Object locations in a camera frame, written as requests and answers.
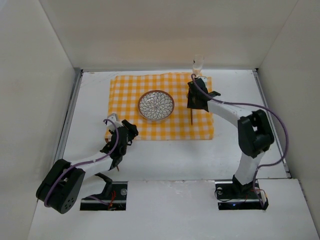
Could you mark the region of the yellow white checkered cloth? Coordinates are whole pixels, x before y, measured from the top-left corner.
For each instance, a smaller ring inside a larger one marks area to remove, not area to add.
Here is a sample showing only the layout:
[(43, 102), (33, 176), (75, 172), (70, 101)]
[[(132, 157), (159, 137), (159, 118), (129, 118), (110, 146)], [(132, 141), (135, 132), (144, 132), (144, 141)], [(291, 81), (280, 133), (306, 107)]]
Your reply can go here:
[[(189, 72), (169, 72), (148, 75), (121, 75), (110, 82), (108, 113), (116, 113), (121, 120), (137, 126), (137, 140), (211, 140), (214, 137), (213, 115), (204, 110), (187, 108)], [(140, 97), (151, 90), (169, 93), (174, 100), (174, 111), (165, 120), (156, 122), (143, 118), (138, 112)]]

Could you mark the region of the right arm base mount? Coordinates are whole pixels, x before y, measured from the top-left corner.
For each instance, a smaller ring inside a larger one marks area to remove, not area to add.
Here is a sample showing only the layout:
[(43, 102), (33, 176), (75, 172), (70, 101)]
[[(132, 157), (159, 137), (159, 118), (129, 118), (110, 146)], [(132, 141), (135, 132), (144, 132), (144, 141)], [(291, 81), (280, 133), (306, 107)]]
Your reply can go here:
[(226, 210), (263, 210), (269, 207), (266, 192), (260, 188), (256, 181), (254, 188), (249, 185), (247, 189), (238, 191), (232, 181), (216, 181), (214, 196), (220, 211)]

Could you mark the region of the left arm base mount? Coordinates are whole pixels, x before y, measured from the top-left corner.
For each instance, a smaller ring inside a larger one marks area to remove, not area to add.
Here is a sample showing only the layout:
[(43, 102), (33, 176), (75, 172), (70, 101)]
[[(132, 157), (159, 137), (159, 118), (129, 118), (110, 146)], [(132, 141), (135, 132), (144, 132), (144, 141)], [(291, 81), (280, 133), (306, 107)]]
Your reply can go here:
[(80, 211), (125, 211), (127, 207), (128, 182), (113, 181), (97, 173), (85, 180), (79, 196)]

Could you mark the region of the copper spoon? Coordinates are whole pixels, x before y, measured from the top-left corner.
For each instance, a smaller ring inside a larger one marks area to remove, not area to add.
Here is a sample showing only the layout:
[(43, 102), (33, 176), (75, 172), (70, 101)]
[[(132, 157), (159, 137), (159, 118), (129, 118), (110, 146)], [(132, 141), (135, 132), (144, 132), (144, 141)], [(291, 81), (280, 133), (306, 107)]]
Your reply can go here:
[(193, 109), (190, 109), (190, 124), (193, 125)]

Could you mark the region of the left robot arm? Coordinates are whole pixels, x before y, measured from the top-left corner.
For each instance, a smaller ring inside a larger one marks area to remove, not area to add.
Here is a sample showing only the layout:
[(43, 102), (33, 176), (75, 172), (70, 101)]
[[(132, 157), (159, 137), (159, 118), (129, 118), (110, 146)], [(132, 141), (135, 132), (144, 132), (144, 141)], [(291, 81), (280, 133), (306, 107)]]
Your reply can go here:
[[(104, 172), (118, 167), (127, 153), (127, 147), (132, 145), (139, 135), (135, 124), (127, 120), (121, 122), (104, 119), (111, 139), (93, 156), (77, 160), (57, 160), (36, 191), (36, 198), (47, 208), (52, 208), (60, 214), (67, 213), (78, 198), (90, 198), (112, 209), (117, 192), (113, 189), (113, 180)], [(83, 188), (83, 182), (91, 177), (101, 178), (103, 188), (100, 193), (92, 193), (89, 188)]]

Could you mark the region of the patterned ceramic plate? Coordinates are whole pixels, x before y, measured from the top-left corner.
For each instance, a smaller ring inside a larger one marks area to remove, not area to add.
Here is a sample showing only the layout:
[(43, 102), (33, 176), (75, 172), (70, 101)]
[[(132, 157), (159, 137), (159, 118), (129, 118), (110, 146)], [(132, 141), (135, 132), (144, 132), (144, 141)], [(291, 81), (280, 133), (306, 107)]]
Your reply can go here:
[(175, 101), (163, 90), (150, 90), (139, 98), (137, 109), (144, 119), (159, 122), (171, 116), (175, 109)]

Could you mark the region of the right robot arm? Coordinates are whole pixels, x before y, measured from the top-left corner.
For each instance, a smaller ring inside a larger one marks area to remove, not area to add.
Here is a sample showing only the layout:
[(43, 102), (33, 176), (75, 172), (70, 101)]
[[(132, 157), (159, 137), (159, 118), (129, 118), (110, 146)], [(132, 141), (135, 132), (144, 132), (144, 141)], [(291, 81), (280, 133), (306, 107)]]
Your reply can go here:
[(266, 113), (260, 109), (250, 111), (214, 99), (221, 94), (216, 91), (208, 92), (203, 78), (194, 73), (187, 84), (188, 109), (213, 113), (237, 128), (238, 145), (242, 154), (238, 169), (232, 177), (232, 187), (237, 194), (252, 190), (261, 159), (275, 140)]

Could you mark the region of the clear champagne flute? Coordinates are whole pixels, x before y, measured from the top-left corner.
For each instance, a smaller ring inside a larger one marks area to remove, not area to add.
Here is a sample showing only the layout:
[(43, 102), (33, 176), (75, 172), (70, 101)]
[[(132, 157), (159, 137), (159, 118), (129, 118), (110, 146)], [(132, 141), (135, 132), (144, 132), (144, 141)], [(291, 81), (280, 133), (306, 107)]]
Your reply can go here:
[(204, 65), (204, 56), (201, 54), (196, 54), (192, 62), (192, 73), (197, 77), (201, 75), (201, 71)]

